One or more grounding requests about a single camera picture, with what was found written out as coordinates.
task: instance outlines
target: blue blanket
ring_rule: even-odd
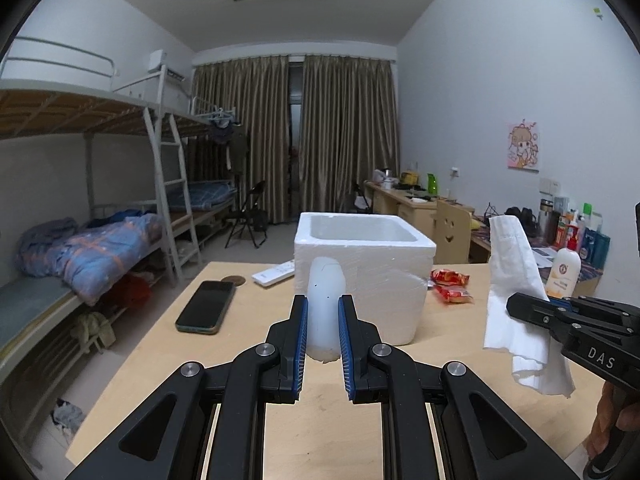
[[[162,223],[155,214],[84,230],[65,218],[26,231],[15,263],[29,276],[62,278],[82,301],[94,305],[161,235]]]
[[[226,202],[236,193],[230,180],[203,180],[189,183],[189,198],[194,211],[209,211],[214,206]],[[166,196],[171,211],[184,211],[184,192],[182,186]]]

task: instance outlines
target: brown curtain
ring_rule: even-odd
[[[285,221],[289,204],[289,58],[254,57],[199,66],[193,88],[193,95],[206,102],[225,109],[236,107],[250,146],[241,199],[249,187],[265,180],[260,206],[272,222]],[[190,180],[229,178],[225,153],[223,146],[206,137],[190,139],[186,157]]]
[[[375,168],[398,174],[391,63],[306,56],[300,141],[302,211],[336,212]]]

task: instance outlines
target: white remote control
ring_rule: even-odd
[[[282,280],[290,278],[295,273],[296,268],[294,260],[289,260],[279,266],[271,267],[271,269],[263,270],[262,272],[257,272],[252,276],[252,278],[258,285],[271,286],[275,283],[281,282]]]

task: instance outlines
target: air conditioner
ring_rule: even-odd
[[[166,52],[164,50],[156,50],[151,53],[151,56],[149,56],[149,72],[157,72],[164,64],[166,64]],[[169,67],[166,68],[166,74],[180,83],[186,79],[185,76]]]

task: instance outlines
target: phone screen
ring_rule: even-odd
[[[236,286],[229,282],[202,282],[175,321],[182,332],[215,334],[222,324]]]

